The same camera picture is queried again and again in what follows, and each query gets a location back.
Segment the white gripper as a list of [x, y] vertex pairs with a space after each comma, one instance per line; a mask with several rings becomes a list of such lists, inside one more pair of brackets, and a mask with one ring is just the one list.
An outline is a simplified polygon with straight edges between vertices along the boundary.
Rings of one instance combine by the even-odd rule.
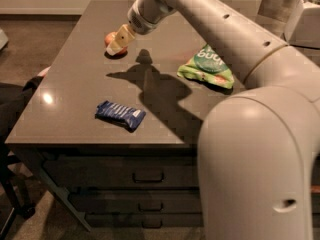
[[106, 52], [111, 56], [123, 54], [135, 39], [135, 32], [146, 35], [154, 31], [165, 17], [174, 12], [175, 9], [160, 0], [136, 0], [127, 14], [130, 25], [123, 24], [118, 31], [105, 37]]

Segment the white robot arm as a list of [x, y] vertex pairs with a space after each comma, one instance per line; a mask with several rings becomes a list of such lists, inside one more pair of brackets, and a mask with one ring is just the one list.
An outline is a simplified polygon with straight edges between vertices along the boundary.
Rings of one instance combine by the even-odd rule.
[[179, 12], [245, 91], [216, 105], [198, 139], [207, 240], [313, 240], [311, 179], [320, 153], [318, 66], [219, 0], [136, 0], [107, 50]]

